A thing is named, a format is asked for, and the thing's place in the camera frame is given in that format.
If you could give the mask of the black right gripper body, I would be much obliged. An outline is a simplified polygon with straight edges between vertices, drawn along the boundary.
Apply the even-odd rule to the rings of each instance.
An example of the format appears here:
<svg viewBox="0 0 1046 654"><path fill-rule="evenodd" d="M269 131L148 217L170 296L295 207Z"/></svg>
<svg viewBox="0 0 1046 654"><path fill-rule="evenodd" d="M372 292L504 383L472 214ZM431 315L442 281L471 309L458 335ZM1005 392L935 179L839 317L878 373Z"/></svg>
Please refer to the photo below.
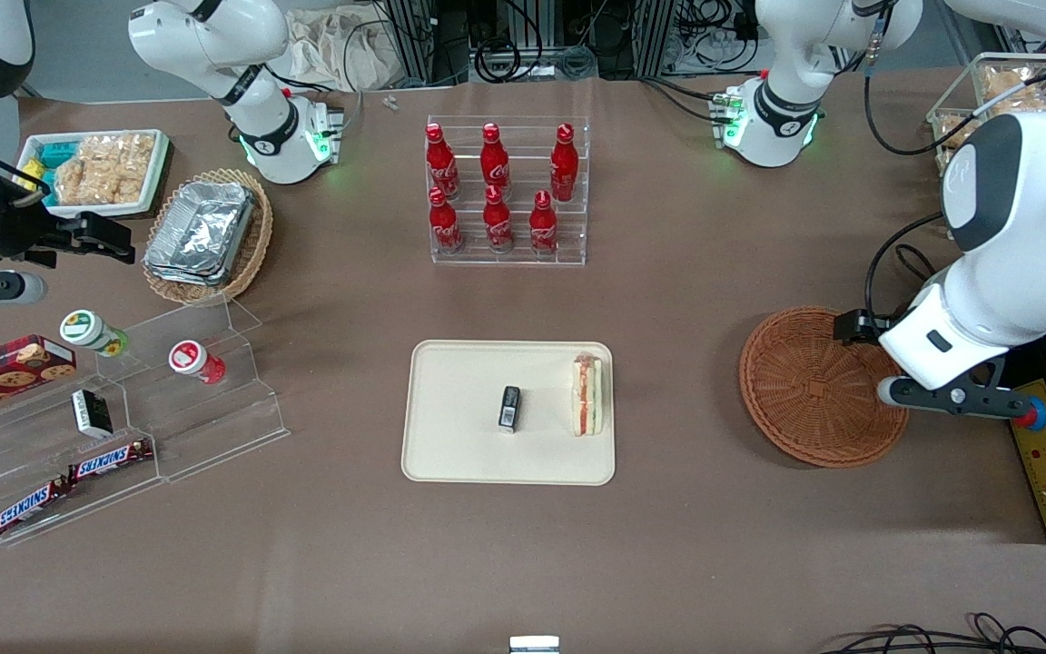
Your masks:
<svg viewBox="0 0 1046 654"><path fill-rule="evenodd" d="M79 253L74 221L47 212L44 204L0 206L0 260L24 260L28 252Z"/></svg>

